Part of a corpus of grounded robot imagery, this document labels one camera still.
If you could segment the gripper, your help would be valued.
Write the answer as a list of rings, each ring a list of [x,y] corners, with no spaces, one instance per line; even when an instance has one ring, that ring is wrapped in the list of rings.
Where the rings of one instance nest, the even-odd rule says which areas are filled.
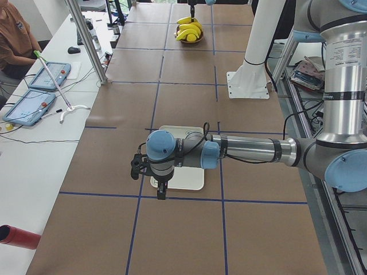
[[[157,181],[157,199],[165,200],[166,199],[166,189],[168,186],[169,180],[172,178],[172,173],[167,175],[154,175],[154,179]]]
[[[196,0],[188,0],[188,5],[190,5],[190,17],[193,19],[195,17]]]

